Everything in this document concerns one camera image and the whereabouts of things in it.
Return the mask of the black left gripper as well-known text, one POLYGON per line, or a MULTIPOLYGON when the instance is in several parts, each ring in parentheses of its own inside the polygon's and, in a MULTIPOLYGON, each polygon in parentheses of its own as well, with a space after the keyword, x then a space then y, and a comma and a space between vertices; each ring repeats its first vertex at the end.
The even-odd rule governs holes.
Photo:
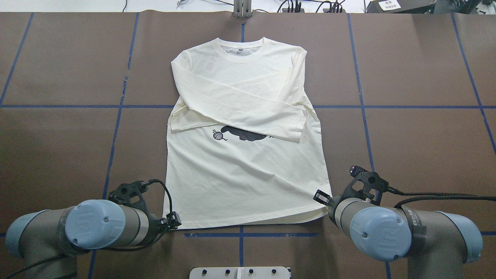
POLYGON ((117 204, 126 218, 124 231, 118 241, 154 241, 161 231, 176 230, 181 226, 181 219, 175 211, 160 221, 148 210, 143 194, 155 183, 163 185, 158 179, 135 181, 123 183, 108 194, 108 201, 117 204))

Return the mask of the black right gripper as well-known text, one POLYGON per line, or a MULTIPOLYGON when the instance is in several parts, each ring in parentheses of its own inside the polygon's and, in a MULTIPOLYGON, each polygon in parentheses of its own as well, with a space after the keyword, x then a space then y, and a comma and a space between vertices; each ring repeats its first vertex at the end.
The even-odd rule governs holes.
POLYGON ((372 204, 381 203, 382 195, 388 190, 389 182, 381 178, 378 173, 365 170, 360 166, 351 166, 349 174, 353 177, 353 180, 341 195, 331 197, 329 194, 317 189, 313 200, 322 205, 329 205, 330 201, 332 204, 338 204, 346 198, 358 198, 372 204), (356 190, 353 188, 357 182, 363 184, 362 189, 356 190))

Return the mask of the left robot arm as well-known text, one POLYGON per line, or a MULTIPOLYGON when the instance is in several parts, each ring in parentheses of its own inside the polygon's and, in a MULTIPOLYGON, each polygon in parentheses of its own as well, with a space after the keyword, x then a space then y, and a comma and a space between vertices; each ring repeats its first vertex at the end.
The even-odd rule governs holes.
POLYGON ((6 276, 25 273, 32 279, 76 279, 77 257, 96 250, 136 252, 154 245, 181 225, 172 197, 159 179, 118 186, 106 199, 91 199, 73 207, 41 210, 18 217, 5 234, 10 255, 25 266, 6 276), (143 194, 150 185, 163 186, 169 213, 150 213, 143 194))

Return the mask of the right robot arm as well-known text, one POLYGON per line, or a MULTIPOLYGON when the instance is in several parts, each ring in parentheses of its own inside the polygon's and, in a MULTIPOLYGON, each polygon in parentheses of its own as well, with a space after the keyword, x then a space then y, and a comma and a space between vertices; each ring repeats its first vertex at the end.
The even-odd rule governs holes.
POLYGON ((418 200, 488 200, 477 195, 404 193, 376 172, 349 169, 352 181, 342 194, 317 190, 331 222, 367 256, 381 262, 407 259, 410 279, 462 279, 463 265, 479 260, 482 233, 467 217, 407 207, 418 200))

